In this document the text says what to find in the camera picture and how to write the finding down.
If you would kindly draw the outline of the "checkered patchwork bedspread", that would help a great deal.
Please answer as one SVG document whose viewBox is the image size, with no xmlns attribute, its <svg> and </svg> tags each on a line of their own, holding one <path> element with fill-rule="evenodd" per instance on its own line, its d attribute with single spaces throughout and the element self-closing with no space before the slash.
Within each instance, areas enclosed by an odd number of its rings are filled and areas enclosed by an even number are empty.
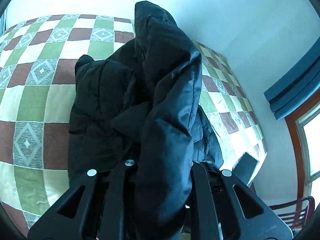
<svg viewBox="0 0 320 240">
<path fill-rule="evenodd" d="M 69 187 L 77 59 L 105 59 L 134 34 L 126 18 L 65 14 L 23 21 L 1 36 L 1 204 L 21 233 Z M 203 61 L 200 104 L 218 137 L 223 167 L 234 168 L 245 153 L 262 165 L 263 133 L 226 58 L 196 46 Z"/>
</svg>

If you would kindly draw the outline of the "blue curtain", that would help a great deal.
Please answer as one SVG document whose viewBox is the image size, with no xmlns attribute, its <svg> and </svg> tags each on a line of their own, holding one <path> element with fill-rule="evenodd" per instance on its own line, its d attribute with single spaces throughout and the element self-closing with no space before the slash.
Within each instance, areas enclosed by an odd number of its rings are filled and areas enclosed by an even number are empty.
<svg viewBox="0 0 320 240">
<path fill-rule="evenodd" d="M 319 40 L 264 92 L 276 120 L 285 118 L 319 89 Z"/>
</svg>

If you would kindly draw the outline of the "wooden window frame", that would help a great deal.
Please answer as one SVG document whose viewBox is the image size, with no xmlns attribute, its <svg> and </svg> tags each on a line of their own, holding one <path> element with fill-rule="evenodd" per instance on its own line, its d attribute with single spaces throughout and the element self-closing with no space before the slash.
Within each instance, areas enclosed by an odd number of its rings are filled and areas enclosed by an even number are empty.
<svg viewBox="0 0 320 240">
<path fill-rule="evenodd" d="M 297 198 L 304 197 L 305 185 L 306 185 L 306 172 L 303 160 L 302 151 L 302 140 L 298 133 L 298 125 L 296 121 L 301 118 L 304 114 L 308 113 L 313 107 L 319 103 L 319 95 L 314 94 L 311 98 L 306 100 L 301 106 L 299 106 L 295 111 L 285 117 L 287 127 L 289 129 L 289 134 L 292 140 L 293 150 L 296 160 L 296 170 L 297 170 Z"/>
</svg>

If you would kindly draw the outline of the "black puffer jacket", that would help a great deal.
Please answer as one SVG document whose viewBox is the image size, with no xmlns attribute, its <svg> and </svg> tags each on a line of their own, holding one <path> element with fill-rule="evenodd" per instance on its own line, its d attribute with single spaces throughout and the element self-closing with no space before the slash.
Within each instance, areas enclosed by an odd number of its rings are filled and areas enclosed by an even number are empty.
<svg viewBox="0 0 320 240">
<path fill-rule="evenodd" d="M 69 182 L 133 159 L 135 236 L 178 239 L 192 162 L 223 164 L 199 104 L 202 56 L 172 15 L 151 2 L 136 3 L 135 33 L 109 58 L 83 55 L 75 64 Z"/>
</svg>

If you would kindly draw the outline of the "dark wooden chair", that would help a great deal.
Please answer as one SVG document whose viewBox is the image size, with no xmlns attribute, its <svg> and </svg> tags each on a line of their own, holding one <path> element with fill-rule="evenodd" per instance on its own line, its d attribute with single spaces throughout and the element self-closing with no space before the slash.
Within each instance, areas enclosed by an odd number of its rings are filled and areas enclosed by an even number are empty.
<svg viewBox="0 0 320 240">
<path fill-rule="evenodd" d="M 293 230 L 302 229 L 312 218 L 315 211 L 315 199 L 312 196 L 307 196 L 291 202 L 271 205 L 269 208 L 273 211 L 283 210 L 288 207 L 295 206 L 293 212 L 280 213 L 278 216 Z"/>
</svg>

